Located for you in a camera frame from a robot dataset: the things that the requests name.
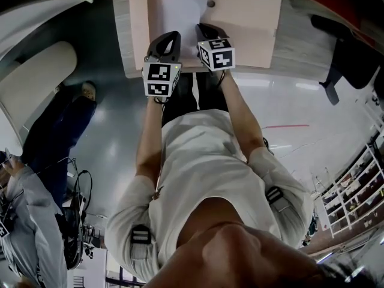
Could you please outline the black office chair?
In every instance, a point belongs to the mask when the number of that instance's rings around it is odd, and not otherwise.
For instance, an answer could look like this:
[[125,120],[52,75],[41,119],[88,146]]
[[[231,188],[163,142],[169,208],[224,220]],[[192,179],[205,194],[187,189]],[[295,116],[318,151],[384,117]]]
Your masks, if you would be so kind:
[[311,24],[337,39],[327,78],[320,83],[330,103],[334,106],[339,102],[335,86],[342,77],[355,89],[363,89],[374,79],[374,91],[384,101],[384,55],[355,38],[339,22],[312,15]]

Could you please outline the white shelf rack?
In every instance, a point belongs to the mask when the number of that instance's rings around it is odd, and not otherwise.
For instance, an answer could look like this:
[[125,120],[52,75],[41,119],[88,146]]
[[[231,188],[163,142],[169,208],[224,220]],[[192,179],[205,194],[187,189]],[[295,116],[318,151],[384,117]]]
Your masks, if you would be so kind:
[[344,173],[321,195],[325,223],[334,238],[352,230],[384,205],[384,164],[375,144],[366,145]]

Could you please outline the person's white shirt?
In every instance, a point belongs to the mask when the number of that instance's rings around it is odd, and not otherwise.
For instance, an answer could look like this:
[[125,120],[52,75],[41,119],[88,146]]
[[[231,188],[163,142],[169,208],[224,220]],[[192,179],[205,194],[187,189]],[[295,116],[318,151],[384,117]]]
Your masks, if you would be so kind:
[[[229,114],[201,110],[180,116],[162,129],[159,182],[136,176],[128,184],[106,227],[105,243],[115,260],[140,280],[151,280],[176,250],[190,214],[207,198],[230,202],[245,225],[297,247],[313,213],[303,185],[266,148],[244,160]],[[266,199],[271,187],[284,197]],[[144,225],[151,244],[132,244],[131,230]]]

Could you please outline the person's right forearm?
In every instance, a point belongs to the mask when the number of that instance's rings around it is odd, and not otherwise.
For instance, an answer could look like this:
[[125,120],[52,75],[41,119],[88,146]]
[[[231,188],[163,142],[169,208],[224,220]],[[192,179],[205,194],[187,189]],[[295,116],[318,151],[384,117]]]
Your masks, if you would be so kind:
[[233,132],[248,161],[255,149],[265,147],[262,129],[229,70],[226,71],[220,86],[227,104]]

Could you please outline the white A4 paper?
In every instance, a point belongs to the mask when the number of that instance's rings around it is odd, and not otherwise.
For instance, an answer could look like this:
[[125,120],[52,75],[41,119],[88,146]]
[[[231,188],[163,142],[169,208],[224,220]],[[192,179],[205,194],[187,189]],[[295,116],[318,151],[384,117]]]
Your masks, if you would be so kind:
[[208,0],[148,0],[151,41],[172,31],[181,35],[180,60],[197,59],[196,25],[207,9]]

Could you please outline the person's chin and neck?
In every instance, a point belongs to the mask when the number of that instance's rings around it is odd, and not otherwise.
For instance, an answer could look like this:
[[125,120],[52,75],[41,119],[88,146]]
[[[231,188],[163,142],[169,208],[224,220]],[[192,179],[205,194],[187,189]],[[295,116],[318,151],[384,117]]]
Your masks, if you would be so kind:
[[205,199],[148,288],[321,288],[316,262],[269,232],[246,226],[221,198]]

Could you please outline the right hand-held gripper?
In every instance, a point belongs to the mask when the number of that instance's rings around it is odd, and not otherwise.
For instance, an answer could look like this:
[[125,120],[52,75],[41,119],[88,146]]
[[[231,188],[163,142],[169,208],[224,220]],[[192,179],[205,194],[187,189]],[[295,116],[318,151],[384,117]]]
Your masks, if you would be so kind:
[[196,25],[199,58],[209,70],[227,70],[235,67],[235,48],[220,27],[200,23]]

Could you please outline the grey wooden desk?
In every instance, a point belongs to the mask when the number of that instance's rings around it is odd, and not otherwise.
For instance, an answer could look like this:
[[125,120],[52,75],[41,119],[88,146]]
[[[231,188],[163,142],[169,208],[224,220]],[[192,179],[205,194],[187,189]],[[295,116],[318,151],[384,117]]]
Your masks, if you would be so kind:
[[[143,0],[112,1],[125,76],[129,79],[140,77],[143,55],[139,49],[145,49],[149,44],[147,7]],[[272,0],[229,0],[235,9],[224,19],[229,23],[239,19],[246,25],[265,25],[274,21],[271,3]],[[263,48],[271,45],[271,63],[257,63],[256,58],[245,62],[242,56],[238,71],[314,81],[325,79],[331,65],[335,39],[314,28],[309,15],[294,9],[290,0],[281,0],[279,10],[277,26],[272,30],[274,40],[252,30],[250,35],[256,38],[256,44],[244,49],[248,55],[253,53],[265,61],[268,56],[262,52]]]

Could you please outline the person's left forearm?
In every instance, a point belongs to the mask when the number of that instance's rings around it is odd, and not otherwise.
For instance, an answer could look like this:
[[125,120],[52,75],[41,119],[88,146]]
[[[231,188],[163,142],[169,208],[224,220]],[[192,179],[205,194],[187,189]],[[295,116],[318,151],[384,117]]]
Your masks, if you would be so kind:
[[136,155],[136,176],[148,177],[157,184],[161,169],[162,105],[149,97]]

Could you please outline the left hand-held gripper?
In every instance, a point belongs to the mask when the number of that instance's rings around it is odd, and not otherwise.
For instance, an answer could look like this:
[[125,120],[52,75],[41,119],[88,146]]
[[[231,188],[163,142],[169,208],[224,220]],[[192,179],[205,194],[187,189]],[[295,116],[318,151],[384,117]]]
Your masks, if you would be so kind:
[[165,33],[150,43],[143,64],[143,84],[147,97],[172,95],[182,70],[182,64],[177,62],[180,52],[181,35],[178,31]]

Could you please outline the person's black trousers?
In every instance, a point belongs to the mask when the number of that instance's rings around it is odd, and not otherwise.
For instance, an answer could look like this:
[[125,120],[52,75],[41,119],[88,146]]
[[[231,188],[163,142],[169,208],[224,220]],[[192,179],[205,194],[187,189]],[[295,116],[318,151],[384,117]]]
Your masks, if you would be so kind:
[[193,73],[182,73],[171,97],[164,105],[162,126],[188,113],[218,109],[227,112],[227,104],[219,79],[209,73],[195,73],[199,100],[193,95]]

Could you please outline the beige cylinder table leg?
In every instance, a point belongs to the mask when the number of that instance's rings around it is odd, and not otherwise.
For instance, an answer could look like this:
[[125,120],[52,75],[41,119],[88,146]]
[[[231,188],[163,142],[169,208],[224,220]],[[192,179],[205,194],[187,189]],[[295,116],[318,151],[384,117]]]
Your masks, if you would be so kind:
[[74,47],[60,41],[36,54],[0,82],[0,103],[16,128],[76,68]]

